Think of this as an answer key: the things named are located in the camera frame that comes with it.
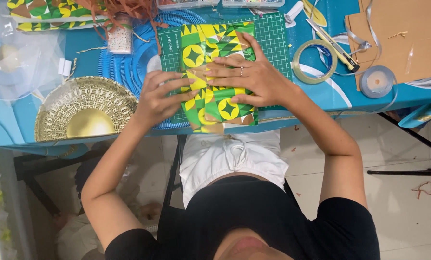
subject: black t-shirt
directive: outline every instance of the black t-shirt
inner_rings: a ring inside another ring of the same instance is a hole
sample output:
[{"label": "black t-shirt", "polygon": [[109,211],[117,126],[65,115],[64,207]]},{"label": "black t-shirt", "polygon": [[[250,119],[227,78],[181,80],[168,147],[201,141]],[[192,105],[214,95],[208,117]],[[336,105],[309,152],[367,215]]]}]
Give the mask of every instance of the black t-shirt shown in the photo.
[{"label": "black t-shirt", "polygon": [[225,235],[249,228],[295,260],[380,259],[373,219],[346,198],[328,198],[308,220],[275,184],[249,176],[227,177],[202,188],[186,210],[164,209],[158,240],[144,229],[117,236],[107,260],[212,260]]}]

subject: lips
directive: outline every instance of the lips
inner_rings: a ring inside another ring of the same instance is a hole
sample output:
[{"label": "lips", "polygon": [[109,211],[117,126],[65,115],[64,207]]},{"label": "lips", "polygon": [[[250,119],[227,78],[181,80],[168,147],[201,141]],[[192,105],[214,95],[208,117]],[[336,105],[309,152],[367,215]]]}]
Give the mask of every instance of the lips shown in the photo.
[{"label": "lips", "polygon": [[236,244],[233,246],[233,248],[230,250],[230,255],[237,254],[246,248],[263,248],[265,244],[252,236],[243,237],[240,239]]}]

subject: woman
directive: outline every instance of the woman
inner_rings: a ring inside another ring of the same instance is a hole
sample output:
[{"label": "woman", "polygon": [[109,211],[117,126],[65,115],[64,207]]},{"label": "woman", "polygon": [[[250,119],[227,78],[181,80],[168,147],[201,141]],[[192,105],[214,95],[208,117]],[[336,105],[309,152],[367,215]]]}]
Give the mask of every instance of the woman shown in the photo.
[{"label": "woman", "polygon": [[180,167],[186,209],[175,216],[173,226],[165,227],[168,239],[157,242],[114,189],[145,133],[172,116],[180,102],[197,91],[166,97],[191,80],[154,71],[145,78],[136,113],[82,191],[85,212],[106,248],[106,259],[380,258],[357,143],[267,61],[252,36],[245,34],[244,38],[251,43],[256,61],[215,58],[215,62],[234,68],[207,72],[216,77],[208,84],[250,89],[256,96],[240,94],[232,102],[279,104],[304,124],[326,158],[317,218],[307,220],[282,190],[288,165],[278,157],[277,132],[190,137]]}]

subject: hand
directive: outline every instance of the hand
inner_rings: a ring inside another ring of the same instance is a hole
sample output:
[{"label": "hand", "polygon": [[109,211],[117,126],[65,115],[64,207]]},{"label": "hand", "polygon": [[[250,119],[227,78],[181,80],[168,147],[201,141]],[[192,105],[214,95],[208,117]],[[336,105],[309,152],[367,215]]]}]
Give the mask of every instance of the hand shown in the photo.
[{"label": "hand", "polygon": [[196,96],[199,90],[193,90],[184,94],[166,95],[182,86],[188,86],[194,79],[180,79],[181,73],[152,71],[145,76],[142,92],[138,101],[137,110],[131,119],[147,129],[170,118],[181,107],[180,103],[188,101]]},{"label": "hand", "polygon": [[244,33],[244,38],[251,43],[256,55],[256,61],[216,57],[214,62],[235,68],[213,69],[206,72],[207,76],[218,79],[209,80],[211,86],[244,87],[254,92],[255,96],[238,94],[232,97],[232,102],[251,104],[254,106],[283,105],[291,100],[294,89],[300,89],[285,78],[265,57],[259,43],[253,36]]}]

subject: gold decorative plate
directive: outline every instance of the gold decorative plate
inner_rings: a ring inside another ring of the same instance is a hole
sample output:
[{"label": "gold decorative plate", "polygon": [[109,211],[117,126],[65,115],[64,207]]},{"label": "gold decorative plate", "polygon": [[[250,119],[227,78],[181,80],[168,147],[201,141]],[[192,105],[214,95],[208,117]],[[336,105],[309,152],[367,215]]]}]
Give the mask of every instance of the gold decorative plate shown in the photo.
[{"label": "gold decorative plate", "polygon": [[74,78],[52,90],[39,107],[37,142],[117,134],[137,108],[137,98],[104,77]]}]

